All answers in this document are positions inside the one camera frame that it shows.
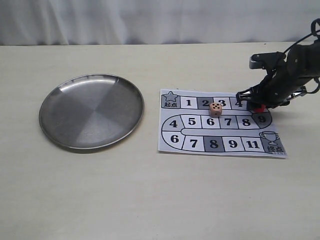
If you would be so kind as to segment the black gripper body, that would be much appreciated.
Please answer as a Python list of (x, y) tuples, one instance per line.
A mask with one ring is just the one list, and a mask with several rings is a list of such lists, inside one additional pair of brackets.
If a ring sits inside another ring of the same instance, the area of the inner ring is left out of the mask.
[(270, 101), (275, 108), (287, 106), (291, 100), (320, 90), (320, 42), (294, 44), (285, 53), (282, 64), (266, 70), (257, 87), (255, 102)]

